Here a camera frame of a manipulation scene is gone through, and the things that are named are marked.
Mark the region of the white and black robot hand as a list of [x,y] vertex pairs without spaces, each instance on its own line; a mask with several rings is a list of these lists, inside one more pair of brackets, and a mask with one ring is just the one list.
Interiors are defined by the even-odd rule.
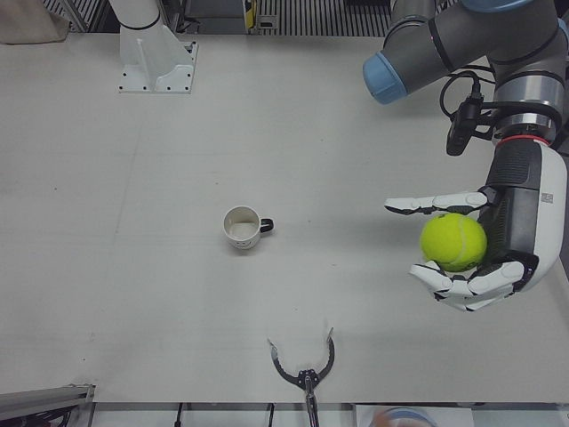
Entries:
[[531,290],[548,274],[563,242],[566,187],[561,155],[544,139],[521,134],[496,144],[485,185],[478,190],[389,198],[384,205],[404,215],[479,213],[487,250],[469,277],[433,261],[410,269],[437,301],[476,311]]

